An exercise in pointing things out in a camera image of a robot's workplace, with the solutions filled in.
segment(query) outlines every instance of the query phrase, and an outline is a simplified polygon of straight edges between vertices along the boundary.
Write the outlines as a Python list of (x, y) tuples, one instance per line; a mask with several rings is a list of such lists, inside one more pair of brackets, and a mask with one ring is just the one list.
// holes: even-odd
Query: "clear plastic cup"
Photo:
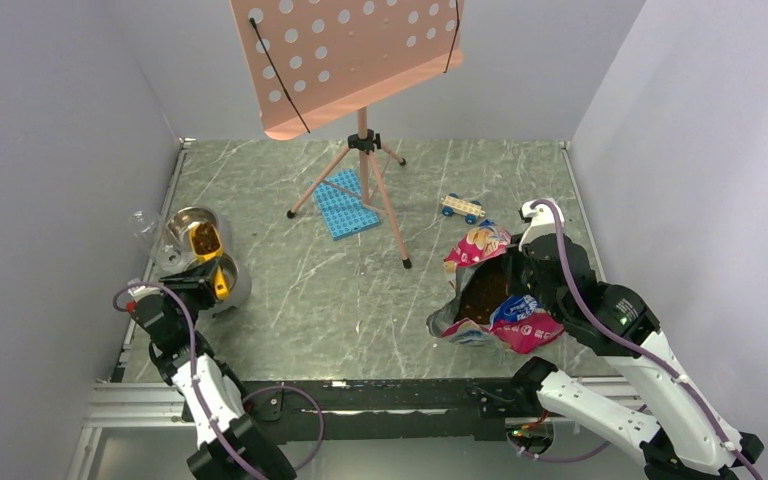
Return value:
[(134, 212), (128, 219), (128, 229), (158, 268), (169, 273), (181, 270), (184, 263), (181, 244), (159, 213), (152, 210)]

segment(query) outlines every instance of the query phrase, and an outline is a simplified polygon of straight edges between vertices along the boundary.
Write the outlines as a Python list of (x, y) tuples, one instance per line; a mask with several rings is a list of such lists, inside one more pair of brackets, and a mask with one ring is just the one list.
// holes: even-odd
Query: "snack bag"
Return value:
[(503, 268), (511, 235), (490, 220), (470, 230), (443, 261), (455, 298), (426, 320), (431, 335), (458, 345), (496, 345), (529, 353), (558, 338), (556, 323), (531, 295), (507, 293)]

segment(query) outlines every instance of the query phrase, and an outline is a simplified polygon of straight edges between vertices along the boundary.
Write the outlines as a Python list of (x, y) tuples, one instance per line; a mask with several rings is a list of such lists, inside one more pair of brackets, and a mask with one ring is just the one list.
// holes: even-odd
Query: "music stand leg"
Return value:
[(390, 155), (393, 158), (393, 160), (399, 162), (399, 165), (404, 167), (405, 165), (408, 164), (408, 161), (405, 160), (405, 157), (403, 157), (403, 156), (399, 155), (398, 153), (396, 153), (395, 151), (393, 151), (393, 149), (390, 148), (384, 142), (381, 142), (381, 150), (384, 150), (385, 152), (387, 152), (387, 155)]
[(384, 176), (381, 175), (381, 169), (378, 168), (378, 162), (375, 161), (375, 153), (370, 153), (368, 157), (369, 163), (372, 165), (372, 173), (375, 175), (375, 181), (378, 183), (378, 190), (381, 192), (384, 209), (387, 211), (387, 218), (390, 220), (390, 227), (393, 229), (393, 235), (395, 235), (396, 243), (399, 245), (399, 252), (402, 254), (402, 265), (405, 268), (411, 268), (410, 255), (404, 240), (402, 240), (402, 232), (399, 230), (398, 222), (396, 222), (396, 214), (393, 212), (393, 205), (390, 203), (390, 195), (387, 193), (387, 186), (384, 185)]
[(304, 195), (302, 195), (302, 198), (299, 199), (298, 202), (296, 202), (295, 205), (293, 205), (293, 208), (287, 210), (287, 218), (293, 218), (296, 216), (296, 212), (299, 211), (300, 208), (302, 208), (302, 204), (310, 198), (310, 196), (313, 194), (313, 191), (316, 190), (316, 187), (319, 186), (320, 183), (322, 183), (323, 180), (325, 180), (325, 177), (328, 176), (329, 173), (331, 173), (331, 170), (334, 170), (334, 167), (337, 166), (338, 163), (340, 163), (343, 158), (346, 157), (346, 155), (349, 154), (349, 146), (345, 145), (343, 146), (343, 149), (340, 150), (340, 153), (337, 154), (336, 157), (334, 157), (334, 160), (331, 161), (330, 164), (325, 168), (325, 170), (319, 174), (319, 177), (316, 179), (313, 184), (307, 188)]
[[(367, 130), (366, 107), (358, 110), (358, 138), (366, 139)], [(358, 150), (360, 158), (360, 195), (364, 205), (369, 204), (369, 155), (363, 150)]]

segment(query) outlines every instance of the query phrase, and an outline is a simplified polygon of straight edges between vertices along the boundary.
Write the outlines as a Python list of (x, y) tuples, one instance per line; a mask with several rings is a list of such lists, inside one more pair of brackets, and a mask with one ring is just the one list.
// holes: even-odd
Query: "black elastic cord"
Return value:
[(278, 83), (281, 84), (281, 89), (284, 90), (284, 96), (286, 96), (287, 100), (290, 101), (290, 105), (293, 107), (293, 110), (296, 111), (296, 115), (299, 116), (299, 120), (302, 121), (302, 125), (304, 125), (307, 133), (310, 133), (310, 129), (307, 128), (307, 123), (304, 121), (304, 118), (302, 118), (301, 112), (299, 112), (299, 109), (296, 108), (295, 102), (293, 102), (293, 97), (290, 96), (290, 92), (287, 91), (287, 87), (284, 85), (284, 80), (281, 80), (281, 75), (278, 74), (278, 69), (275, 68), (275, 63), (272, 62), (272, 56), (269, 55), (269, 50), (266, 49), (266, 44), (263, 43), (263, 38), (260, 36), (260, 30), (257, 29), (257, 22), (254, 20), (254, 18), (249, 18), (249, 23), (251, 23), (252, 28), (254, 28), (254, 33), (257, 35), (257, 41), (260, 42), (260, 47), (263, 48), (263, 53), (266, 54), (266, 59), (269, 60), (269, 65), (272, 66), (272, 70), (275, 72), (275, 76), (278, 78)]
[(455, 0), (455, 15), (457, 15), (457, 20), (455, 20), (455, 34), (452, 36), (452, 46), (449, 47), (449, 58), (446, 59), (446, 69), (443, 70), (443, 73), (449, 72), (449, 62), (452, 61), (452, 52), (455, 51), (455, 40), (458, 39), (458, 30), (461, 29), (461, 9), (458, 6), (458, 0)]

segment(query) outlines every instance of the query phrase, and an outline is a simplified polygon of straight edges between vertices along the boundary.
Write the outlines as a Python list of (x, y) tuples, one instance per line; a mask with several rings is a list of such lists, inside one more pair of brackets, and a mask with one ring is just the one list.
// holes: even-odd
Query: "marble floor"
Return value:
[[(524, 201), (553, 197), (568, 235), (592, 260), (558, 142), (391, 140), (408, 161), (404, 168), (391, 162), (386, 181), (411, 270), (402, 267), (386, 218), (335, 242), (313, 199), (296, 218), (285, 216), (342, 142), (206, 141), (190, 147), (171, 211), (205, 205), (227, 217), (231, 251), (253, 281), (241, 308), (198, 325), (217, 356), (246, 380), (510, 376), (528, 356), (451, 345), (425, 328), (426, 317), (452, 295), (443, 258), (469, 229), (461, 217), (443, 217), (439, 199), (449, 192), (478, 199), (488, 218), (516, 233)], [(335, 172), (357, 163), (352, 153)], [(159, 381), (147, 345), (138, 328), (125, 381)], [(566, 335), (534, 353), (573, 376), (616, 375)]]

